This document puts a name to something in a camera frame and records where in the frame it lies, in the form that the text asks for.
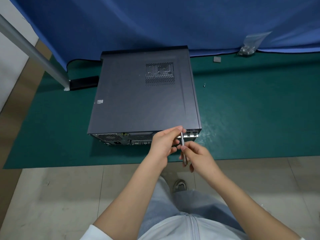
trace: plastic bag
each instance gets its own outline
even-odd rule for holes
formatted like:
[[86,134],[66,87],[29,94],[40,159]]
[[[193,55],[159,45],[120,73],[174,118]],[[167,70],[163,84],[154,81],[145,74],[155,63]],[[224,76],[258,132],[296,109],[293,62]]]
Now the plastic bag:
[[239,56],[252,55],[254,52],[256,52],[256,50],[258,49],[259,45],[264,40],[264,38],[267,37],[271,32],[272,31],[247,35],[243,41],[243,46],[240,48],[240,51],[238,52],[238,55]]

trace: screwdriver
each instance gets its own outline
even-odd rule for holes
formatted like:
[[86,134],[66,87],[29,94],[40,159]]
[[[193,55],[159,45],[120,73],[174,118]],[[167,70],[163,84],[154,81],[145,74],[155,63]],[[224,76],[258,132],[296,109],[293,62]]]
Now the screwdriver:
[[[182,132],[181,132],[181,145],[184,146],[184,139],[183,139],[183,134],[182,134]],[[185,155],[184,153],[182,153],[182,156],[183,156],[183,164],[184,164],[184,165],[187,165],[188,162],[187,162],[186,155]]]

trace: metal pole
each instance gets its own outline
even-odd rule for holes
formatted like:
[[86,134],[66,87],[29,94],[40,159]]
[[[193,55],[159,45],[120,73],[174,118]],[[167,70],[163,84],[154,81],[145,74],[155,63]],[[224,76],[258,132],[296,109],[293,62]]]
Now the metal pole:
[[1,14],[0,14],[0,32],[4,34],[12,43],[18,46],[30,58],[36,60],[44,70],[57,80],[65,91],[70,90],[69,79],[55,68],[18,30],[16,30]]

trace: green anti-static mat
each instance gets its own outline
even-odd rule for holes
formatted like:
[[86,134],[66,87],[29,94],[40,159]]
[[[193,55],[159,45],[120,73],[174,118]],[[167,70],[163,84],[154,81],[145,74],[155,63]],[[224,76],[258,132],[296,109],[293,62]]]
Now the green anti-static mat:
[[[215,159],[320,155],[320,53],[229,54],[221,63],[212,56],[191,63],[202,122],[196,141]],[[79,60],[68,66],[71,79],[100,69],[99,62]],[[149,146],[107,146],[86,134],[95,92],[65,92],[45,74],[4,168],[141,162]]]

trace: zipper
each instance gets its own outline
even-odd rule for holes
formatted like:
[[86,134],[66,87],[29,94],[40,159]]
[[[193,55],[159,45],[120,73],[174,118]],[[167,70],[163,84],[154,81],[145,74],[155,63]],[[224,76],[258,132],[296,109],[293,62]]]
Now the zipper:
[[190,216],[190,223],[191,223],[191,232],[192,232],[192,239],[193,240],[200,240],[199,228],[196,218]]

